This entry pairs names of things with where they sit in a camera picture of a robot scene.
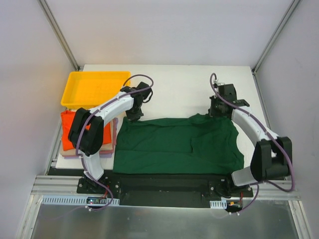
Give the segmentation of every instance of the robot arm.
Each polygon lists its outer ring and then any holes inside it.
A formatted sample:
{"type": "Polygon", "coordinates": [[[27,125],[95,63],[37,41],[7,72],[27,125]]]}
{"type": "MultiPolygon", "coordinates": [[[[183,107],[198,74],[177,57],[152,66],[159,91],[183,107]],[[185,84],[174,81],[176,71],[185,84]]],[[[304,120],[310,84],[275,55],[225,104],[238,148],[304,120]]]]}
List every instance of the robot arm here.
{"type": "Polygon", "coordinates": [[[233,84],[217,85],[219,95],[236,109],[223,102],[216,95],[211,97],[211,107],[209,114],[211,117],[227,116],[238,124],[247,134],[249,139],[255,145],[255,151],[251,165],[231,174],[227,182],[230,187],[240,187],[264,180],[276,179],[289,176],[290,169],[284,155],[273,143],[272,139],[265,133],[269,133],[272,138],[284,149],[292,159],[292,143],[288,137],[279,137],[276,133],[264,125],[258,124],[250,115],[252,113],[249,104],[245,100],[238,100],[236,90],[233,84]]]}
{"type": "Polygon", "coordinates": [[[135,91],[147,87],[149,85],[144,82],[141,82],[136,88],[126,86],[115,97],[100,106],[89,110],[83,108],[77,110],[68,138],[76,148],[78,139],[81,136],[78,148],[83,155],[83,161],[87,169],[87,172],[84,172],[86,176],[89,173],[95,180],[99,180],[102,177],[104,170],[101,165],[99,151],[103,144],[104,127],[122,112],[126,112],[128,119],[131,121],[138,120],[143,116],[142,103],[153,92],[151,89],[136,93],[135,91]],[[90,128],[85,129],[81,135],[81,130],[89,117],[91,117],[89,120],[90,128]]]}

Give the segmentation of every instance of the green shirt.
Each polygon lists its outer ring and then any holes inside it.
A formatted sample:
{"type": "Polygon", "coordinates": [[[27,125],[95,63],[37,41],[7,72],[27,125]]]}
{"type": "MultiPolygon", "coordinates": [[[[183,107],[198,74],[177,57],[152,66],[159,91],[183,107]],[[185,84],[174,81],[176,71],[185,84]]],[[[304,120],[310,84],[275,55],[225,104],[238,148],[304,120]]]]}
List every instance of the green shirt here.
{"type": "Polygon", "coordinates": [[[242,169],[238,131],[228,118],[196,114],[188,119],[130,122],[117,137],[113,171],[149,174],[227,174],[242,169]]]}

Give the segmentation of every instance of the yellow basket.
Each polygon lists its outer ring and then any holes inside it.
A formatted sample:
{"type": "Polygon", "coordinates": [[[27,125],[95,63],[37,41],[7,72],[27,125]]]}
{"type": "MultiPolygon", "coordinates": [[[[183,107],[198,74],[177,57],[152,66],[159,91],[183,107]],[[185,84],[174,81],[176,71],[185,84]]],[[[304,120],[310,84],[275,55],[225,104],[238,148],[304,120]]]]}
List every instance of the yellow basket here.
{"type": "Polygon", "coordinates": [[[89,109],[114,97],[131,76],[129,71],[71,72],[61,105],[69,109],[89,109]]]}

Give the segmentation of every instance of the white wall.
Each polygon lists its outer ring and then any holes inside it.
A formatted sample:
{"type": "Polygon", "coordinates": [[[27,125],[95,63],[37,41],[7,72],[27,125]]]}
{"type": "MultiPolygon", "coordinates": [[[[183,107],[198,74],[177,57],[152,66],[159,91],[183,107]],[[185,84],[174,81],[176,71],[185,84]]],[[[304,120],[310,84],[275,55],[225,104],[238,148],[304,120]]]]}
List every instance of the white wall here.
{"type": "Polygon", "coordinates": [[[293,142],[293,164],[319,238],[319,1],[303,0],[257,73],[273,130],[293,142]]]}
{"type": "Polygon", "coordinates": [[[22,219],[44,172],[71,66],[35,0],[0,7],[0,238],[22,219]]]}
{"type": "Polygon", "coordinates": [[[254,66],[292,0],[48,0],[79,65],[254,66]]]}

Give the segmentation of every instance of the white tabletop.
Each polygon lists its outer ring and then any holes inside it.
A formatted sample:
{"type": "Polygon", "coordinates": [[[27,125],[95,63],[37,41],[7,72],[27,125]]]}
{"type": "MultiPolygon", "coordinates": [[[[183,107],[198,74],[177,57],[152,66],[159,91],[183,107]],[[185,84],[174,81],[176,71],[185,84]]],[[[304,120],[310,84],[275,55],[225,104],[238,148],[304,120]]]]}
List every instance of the white tabletop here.
{"type": "MultiPolygon", "coordinates": [[[[257,94],[255,82],[248,66],[182,66],[182,65],[85,65],[83,71],[130,71],[131,75],[145,74],[154,80],[153,97],[142,105],[144,116],[141,120],[158,118],[188,118],[194,114],[206,114],[210,107],[209,97],[213,90],[209,76],[215,72],[219,82],[234,84],[238,99],[245,99],[253,113],[265,123],[262,107],[257,94]]],[[[149,82],[147,78],[132,79],[131,86],[140,81],[149,82]]],[[[254,145],[240,127],[235,125],[239,135],[238,149],[244,155],[245,164],[249,166],[254,145]]],[[[114,156],[102,159],[105,169],[113,169],[114,156]]],[[[61,159],[57,168],[82,168],[79,159],[61,159]]]]}

